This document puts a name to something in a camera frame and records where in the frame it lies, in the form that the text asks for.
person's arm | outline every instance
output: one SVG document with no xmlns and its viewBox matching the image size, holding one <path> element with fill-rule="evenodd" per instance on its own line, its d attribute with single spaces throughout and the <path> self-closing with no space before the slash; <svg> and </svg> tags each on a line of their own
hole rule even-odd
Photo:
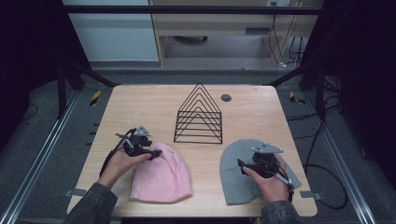
<svg viewBox="0 0 396 224">
<path fill-rule="evenodd" d="M 286 170 L 286 164 L 276 156 L 279 166 Z M 264 200 L 268 202 L 262 209 L 262 223 L 303 223 L 294 206 L 289 202 L 288 187 L 276 176 L 263 178 L 252 169 L 243 167 L 262 190 Z"/>
<path fill-rule="evenodd" d="M 122 149 L 119 149 L 111 157 L 97 182 L 70 211 L 64 223 L 110 223 L 110 216 L 117 202 L 117 196 L 111 192 L 113 185 L 131 167 L 150 157 L 150 154 L 129 157 Z"/>
</svg>

black cable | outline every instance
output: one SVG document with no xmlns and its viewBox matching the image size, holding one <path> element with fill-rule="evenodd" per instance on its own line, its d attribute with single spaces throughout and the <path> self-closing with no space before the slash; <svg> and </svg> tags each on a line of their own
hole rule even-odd
<svg viewBox="0 0 396 224">
<path fill-rule="evenodd" d="M 276 64 L 280 64 L 280 63 L 277 61 L 277 59 L 276 59 L 276 57 L 275 57 L 274 50 L 272 49 L 272 46 L 271 46 L 271 34 L 272 34 L 273 31 L 274 31 L 274 35 L 275 35 L 275 40 L 276 40 L 276 44 L 277 44 L 277 49 L 279 50 L 280 59 L 283 60 L 284 64 L 294 63 L 294 62 L 287 61 L 287 60 L 285 60 L 285 59 L 282 57 L 282 52 L 281 52 L 281 50 L 280 50 L 279 41 L 277 40 L 277 35 L 276 35 L 275 21 L 276 21 L 276 15 L 274 15 L 273 24 L 272 24 L 272 27 L 271 27 L 271 30 L 270 30 L 270 34 L 268 35 L 268 45 L 269 45 L 269 47 L 270 47 L 271 52 L 272 52 L 273 55 L 274 55 L 274 59 L 275 59 L 275 61 L 276 61 Z"/>
<path fill-rule="evenodd" d="M 327 169 L 327 168 L 325 168 L 323 166 L 319 166 L 319 165 L 315 165 L 315 164 L 306 164 L 306 165 L 304 165 L 305 169 L 307 167 L 316 167 L 316 168 L 319 168 L 319 169 L 322 169 L 322 170 L 326 171 L 329 175 L 332 175 L 332 177 L 334 177 L 338 181 L 338 183 L 341 185 L 341 188 L 343 188 L 343 192 L 344 192 L 345 198 L 344 198 L 344 202 L 341 205 L 339 205 L 339 206 L 329 205 L 328 203 L 325 203 L 323 200 L 319 200 L 319 202 L 322 203 L 323 205 L 331 208 L 331 209 L 334 209 L 334 210 L 340 210 L 340 209 L 345 208 L 347 206 L 347 202 L 348 202 L 347 189 L 344 186 L 343 182 L 340 180 L 340 178 L 338 178 L 338 176 L 336 176 L 333 172 L 331 172 L 329 169 Z"/>
<path fill-rule="evenodd" d="M 272 166 L 270 163 L 268 163 L 267 161 L 264 161 L 264 162 L 267 163 L 269 166 L 271 166 L 271 167 L 274 169 L 274 166 Z M 290 179 L 289 179 L 289 177 L 288 177 L 288 174 L 286 173 L 286 171 L 285 171 L 282 167 L 280 167 L 279 165 L 277 165 L 277 170 L 278 170 L 278 172 L 276 172 L 276 173 L 271 172 L 271 171 L 264 171 L 264 172 L 265 172 L 266 174 L 270 174 L 270 175 L 280 174 L 280 176 L 282 176 L 283 178 L 285 178 L 285 180 L 287 180 L 287 181 L 289 182 L 289 183 L 284 183 L 284 184 L 288 187 L 288 192 L 289 192 L 288 199 L 289 199 L 290 202 L 292 202 L 292 200 L 293 200 L 293 194 L 294 194 L 294 186 L 290 183 Z"/>
<path fill-rule="evenodd" d="M 341 91 L 341 88 L 337 84 L 330 82 L 327 78 L 324 78 L 324 80 L 325 80 L 325 84 L 331 91 L 335 93 L 339 93 Z"/>
<path fill-rule="evenodd" d="M 340 93 L 340 89 L 338 89 L 337 87 L 335 87 L 331 82 L 329 82 L 328 80 L 326 80 L 326 78 L 323 81 L 323 89 L 325 91 L 331 92 L 331 93 Z"/>
<path fill-rule="evenodd" d="M 288 174 L 287 174 L 286 171 L 285 171 L 282 167 L 280 167 L 279 165 L 277 165 L 277 166 L 275 167 L 275 166 L 273 166 L 271 163 L 269 163 L 268 161 L 264 161 L 264 160 L 260 160 L 260 159 L 259 159 L 259 161 L 262 161 L 262 162 L 266 163 L 266 164 L 267 164 L 268 166 L 270 166 L 273 170 L 279 170 L 279 169 L 282 170 L 282 171 L 283 171 L 283 174 L 280 174 L 280 175 L 282 175 L 284 178 L 286 178 L 286 179 L 289 180 Z M 271 171 L 266 171 L 266 173 L 271 174 L 271 175 L 276 175 L 276 173 L 271 172 Z"/>
<path fill-rule="evenodd" d="M 327 97 L 325 100 L 324 100 L 324 102 L 328 102 L 330 99 L 332 99 L 332 98 L 337 98 L 338 99 L 338 95 L 331 95 L 331 96 L 329 96 L 329 97 Z"/>
<path fill-rule="evenodd" d="M 334 94 L 333 91 L 329 91 L 327 89 L 324 89 L 324 91 L 326 91 L 327 93 L 329 93 L 331 96 L 337 96 L 338 97 L 338 93 Z"/>
<path fill-rule="evenodd" d="M 34 112 L 31 116 L 29 116 L 28 118 L 22 119 L 22 121 L 26 121 L 26 120 L 28 120 L 28 119 L 31 119 L 32 117 L 35 116 L 35 114 L 37 114 L 37 112 L 38 112 L 38 106 L 37 106 L 37 105 L 34 105 L 34 104 L 30 104 L 30 105 L 32 105 L 32 106 L 35 108 L 35 112 Z"/>
<path fill-rule="evenodd" d="M 341 181 L 335 174 L 333 174 L 330 170 L 328 170 L 327 168 L 322 167 L 322 166 L 319 166 L 319 165 L 315 165 L 315 164 L 309 164 L 309 159 L 310 159 L 311 154 L 312 154 L 312 151 L 313 151 L 313 149 L 314 149 L 314 145 L 315 145 L 315 143 L 316 143 L 316 141 L 317 141 L 317 139 L 318 139 L 318 135 L 319 135 L 320 132 L 323 130 L 325 124 L 326 124 L 326 122 L 325 122 L 324 120 L 320 123 L 320 126 L 319 126 L 319 128 L 318 128 L 318 131 L 317 131 L 317 133 L 315 134 L 314 141 L 313 141 L 312 144 L 311 144 L 311 148 L 309 148 L 308 156 L 306 157 L 305 165 L 303 165 L 303 167 L 304 167 L 304 172 L 305 172 L 305 175 L 306 175 L 306 176 L 307 176 L 307 168 L 308 168 L 308 167 L 317 167 L 317 168 L 319 168 L 319 169 L 322 169 L 322 170 L 326 171 L 327 173 L 329 173 L 330 175 L 332 175 L 332 176 L 338 181 L 338 183 L 341 185 L 341 187 L 343 188 L 343 191 L 344 191 L 344 193 L 345 193 L 344 202 L 343 202 L 341 205 L 339 205 L 339 206 L 329 205 L 329 204 L 323 202 L 322 200 L 320 200 L 319 202 L 322 203 L 323 205 L 325 205 L 325 206 L 331 208 L 331 209 L 340 210 L 340 209 L 343 209 L 344 207 L 347 206 L 347 190 L 346 190 L 346 188 L 344 187 L 344 184 L 342 183 L 342 181 Z"/>
<path fill-rule="evenodd" d="M 309 138 L 309 137 L 315 137 L 315 135 L 312 134 L 312 135 L 302 136 L 302 137 L 293 137 L 293 139 L 296 140 L 296 139 Z"/>
<path fill-rule="evenodd" d="M 314 149 L 315 143 L 317 142 L 318 136 L 319 136 L 320 132 L 323 130 L 325 124 L 326 124 L 326 121 L 324 121 L 324 120 L 320 123 L 318 131 L 315 134 L 314 141 L 311 144 L 311 148 L 309 148 L 309 152 L 308 152 L 308 156 L 306 157 L 305 164 L 309 163 L 309 159 L 311 158 L 311 154 Z"/>
<path fill-rule="evenodd" d="M 328 112 L 331 109 L 334 109 L 336 107 L 340 106 L 340 104 L 332 105 L 329 106 L 325 109 L 326 112 Z M 299 120 L 299 119 L 307 119 L 310 117 L 314 117 L 315 115 L 318 115 L 318 113 L 313 113 L 313 114 L 307 114 L 307 115 L 297 115 L 297 116 L 292 116 L 292 117 L 286 117 L 287 121 L 294 121 L 294 120 Z"/>
<path fill-rule="evenodd" d="M 291 51 L 291 50 L 292 50 L 292 47 L 293 47 L 293 45 L 294 45 L 295 38 L 296 38 L 296 37 L 294 37 L 294 38 L 291 40 L 291 43 L 290 43 L 290 47 L 289 47 L 289 58 L 293 59 L 295 62 L 297 62 L 297 60 L 298 60 L 298 62 L 299 62 L 299 64 L 300 64 L 300 60 L 301 60 L 301 58 L 302 58 L 302 57 L 300 56 L 300 54 L 304 54 L 304 52 L 301 51 L 302 45 L 303 45 L 303 43 L 304 43 L 304 38 L 303 38 L 303 37 L 300 37 L 300 46 L 299 46 L 299 49 L 298 49 L 298 51 L 294 52 L 294 51 Z M 291 56 L 291 54 L 297 54 L 297 58 L 294 58 L 293 56 Z"/>
<path fill-rule="evenodd" d="M 132 133 L 132 130 L 133 130 L 133 129 L 129 130 L 124 136 L 128 136 L 128 134 Z M 123 146 L 120 147 L 120 145 L 121 145 L 121 143 L 122 143 L 124 140 L 125 140 L 124 138 L 121 138 L 121 140 L 120 140 L 119 143 L 114 147 L 113 150 L 114 150 L 114 151 L 117 151 L 117 150 L 123 148 Z"/>
<path fill-rule="evenodd" d="M 276 87 L 276 86 L 280 85 L 281 83 L 283 83 L 284 81 L 301 74 L 301 72 L 305 71 L 307 68 L 310 68 L 313 65 L 316 66 L 316 64 L 320 63 L 320 60 L 322 60 L 322 57 L 320 54 L 322 52 L 326 52 L 326 48 L 328 47 L 328 45 L 327 45 L 328 42 L 330 42 L 332 40 L 332 38 L 334 38 L 336 36 L 335 33 L 336 33 L 338 27 L 340 27 L 340 25 L 344 22 L 349 11 L 353 8 L 353 6 L 355 5 L 356 2 L 357 2 L 357 0 L 353 0 L 353 2 L 351 4 L 349 4 L 348 9 L 346 10 L 346 13 L 344 13 L 344 15 L 343 15 L 343 18 L 341 20 L 339 20 L 337 22 L 337 24 L 334 26 L 334 28 L 330 31 L 330 33 L 324 37 L 324 39 L 321 41 L 321 43 L 316 48 L 316 50 L 310 55 L 309 59 L 306 60 L 306 62 L 304 64 L 302 64 L 302 66 L 297 69 L 298 72 L 290 72 L 290 73 L 286 74 L 284 77 L 281 77 L 281 78 L 269 83 L 269 85 Z"/>
</svg>

wooden table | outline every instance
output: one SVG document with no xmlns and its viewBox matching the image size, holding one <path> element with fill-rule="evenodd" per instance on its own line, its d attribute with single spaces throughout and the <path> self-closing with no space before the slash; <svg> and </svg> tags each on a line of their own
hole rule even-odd
<svg viewBox="0 0 396 224">
<path fill-rule="evenodd" d="M 284 150 L 282 157 L 302 182 L 295 190 L 293 204 L 303 217 L 312 217 L 317 207 L 312 198 L 302 198 L 310 190 L 299 155 L 291 137 L 275 88 L 268 86 L 206 85 L 222 114 L 222 144 L 175 143 L 177 111 L 194 86 L 118 86 L 114 88 L 97 135 L 85 162 L 77 189 L 89 189 L 97 181 L 108 152 L 119 142 L 115 133 L 144 125 L 153 144 L 172 147 L 186 163 L 191 175 L 193 196 L 173 204 L 140 203 L 129 200 L 134 168 L 114 186 L 119 200 L 113 217 L 259 217 L 266 204 L 262 197 L 251 203 L 227 205 L 221 185 L 219 163 L 227 146 L 239 139 L 257 139 Z M 232 100 L 220 97 L 230 94 Z M 73 196 L 68 212 L 81 197 Z"/>
</svg>

aluminum rail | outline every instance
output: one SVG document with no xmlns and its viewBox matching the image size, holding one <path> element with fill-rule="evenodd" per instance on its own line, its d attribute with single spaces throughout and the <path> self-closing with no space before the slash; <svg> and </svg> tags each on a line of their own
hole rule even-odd
<svg viewBox="0 0 396 224">
<path fill-rule="evenodd" d="M 93 14 L 234 14 L 234 15 L 322 15 L 342 12 L 321 7 L 206 7 L 206 6 L 73 6 L 41 7 L 67 13 Z"/>
<path fill-rule="evenodd" d="M 64 128 L 64 125 L 68 121 L 71 112 L 76 104 L 76 100 L 78 98 L 79 92 L 74 91 L 72 96 L 69 99 L 68 107 L 64 113 L 64 115 L 56 121 L 54 124 L 49 136 L 38 153 L 35 162 L 29 170 L 29 173 L 24 178 L 18 192 L 14 196 L 12 202 L 8 206 L 6 212 L 1 216 L 0 223 L 1 224 L 13 224 L 16 222 L 18 215 L 20 214 L 26 200 L 28 199 L 33 187 L 35 186 L 35 182 L 39 178 L 41 171 L 46 164 L 47 159 L 50 156 L 51 151 L 53 150 L 61 132 Z"/>
<path fill-rule="evenodd" d="M 304 97 L 305 99 L 307 99 L 311 110 L 315 112 L 316 110 L 313 103 L 315 102 L 315 100 L 313 99 L 313 97 L 306 92 L 304 93 Z M 320 124 L 320 119 L 317 116 L 316 120 L 317 124 Z M 330 157 L 332 158 L 332 162 L 334 163 L 334 167 L 340 175 L 340 179 L 344 183 L 344 186 L 346 187 L 347 195 L 349 196 L 349 200 L 355 208 L 356 215 L 358 216 L 362 224 L 375 224 L 375 217 L 373 216 L 369 205 L 364 199 L 358 183 L 353 177 L 353 174 L 350 172 L 347 163 L 345 162 L 340 152 L 340 149 L 337 147 L 334 140 L 332 139 L 330 131 L 326 127 L 324 127 L 322 132 L 324 135 L 324 141 L 329 147 L 328 150 Z"/>
</svg>

knit hat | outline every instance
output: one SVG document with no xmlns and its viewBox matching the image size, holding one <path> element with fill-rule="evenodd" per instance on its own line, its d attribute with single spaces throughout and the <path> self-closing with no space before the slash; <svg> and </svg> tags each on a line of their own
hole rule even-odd
<svg viewBox="0 0 396 224">
<path fill-rule="evenodd" d="M 130 199 L 143 202 L 175 203 L 192 195 L 190 175 L 184 162 L 169 146 L 157 143 L 158 158 L 136 166 Z"/>
<path fill-rule="evenodd" d="M 264 142 L 255 139 L 240 139 L 224 149 L 220 160 L 220 178 L 225 201 L 228 205 L 249 203 L 251 200 L 262 196 L 262 191 L 254 180 L 248 175 L 242 175 L 237 159 L 247 164 L 253 163 L 251 149 L 264 144 Z M 267 147 L 266 152 L 277 153 L 278 151 Z M 286 173 L 295 189 L 302 185 L 288 165 L 286 166 Z"/>
</svg>

